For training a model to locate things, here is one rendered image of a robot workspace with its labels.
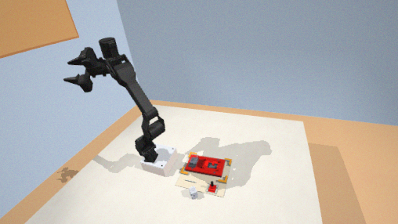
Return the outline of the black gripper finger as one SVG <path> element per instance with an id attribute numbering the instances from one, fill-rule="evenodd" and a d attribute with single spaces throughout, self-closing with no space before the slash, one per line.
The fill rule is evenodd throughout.
<path id="1" fill-rule="evenodd" d="M 67 62 L 67 64 L 68 65 L 79 65 L 79 66 L 82 66 L 82 64 L 81 64 L 81 61 L 79 60 L 79 58 L 77 57 L 77 58 L 74 58 L 73 60 L 71 60 L 71 61 L 68 61 Z"/>
<path id="2" fill-rule="evenodd" d="M 78 85 L 78 79 L 79 79 L 79 74 L 77 74 L 77 77 L 72 77 L 72 78 L 64 78 L 63 80 L 65 81 L 65 82 L 70 82 L 70 83 L 72 83 L 72 84 L 75 84 L 75 85 Z"/>

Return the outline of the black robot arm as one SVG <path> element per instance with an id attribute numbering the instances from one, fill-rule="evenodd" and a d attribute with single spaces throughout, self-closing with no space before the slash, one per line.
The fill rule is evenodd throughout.
<path id="1" fill-rule="evenodd" d="M 118 47 L 115 38 L 108 37 L 99 40 L 100 49 L 103 58 L 106 59 L 105 71 L 116 80 L 119 85 L 128 90 L 128 94 L 136 102 L 137 107 L 142 113 L 143 122 L 141 129 L 143 134 L 136 139 L 135 148 L 141 157 L 144 157 L 144 162 L 154 163 L 158 154 L 154 150 L 157 146 L 153 142 L 160 134 L 165 132 L 164 120 L 159 117 L 156 107 L 147 98 L 144 91 L 140 88 L 136 80 L 136 72 L 133 65 L 128 60 L 125 54 L 118 53 Z M 99 68 L 97 65 L 98 58 L 91 51 L 90 48 L 81 51 L 78 56 L 82 66 L 85 66 L 87 71 Z M 125 61 L 122 63 L 122 61 Z M 150 120 L 157 116 L 157 120 L 150 125 Z"/>

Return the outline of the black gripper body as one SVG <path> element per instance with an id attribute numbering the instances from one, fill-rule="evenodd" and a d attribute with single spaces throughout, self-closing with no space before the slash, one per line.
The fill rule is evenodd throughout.
<path id="1" fill-rule="evenodd" d="M 100 57 L 97 60 L 97 65 L 99 65 L 99 68 L 91 70 L 91 71 L 87 71 L 85 69 L 85 73 L 79 76 L 78 79 L 78 85 L 81 86 L 81 89 L 87 93 L 87 92 L 91 92 L 92 91 L 92 80 L 90 79 L 90 76 L 92 76 L 92 78 L 96 78 L 96 75 L 103 75 L 104 77 L 107 76 L 107 72 L 105 71 L 105 60 L 103 60 L 102 57 Z"/>

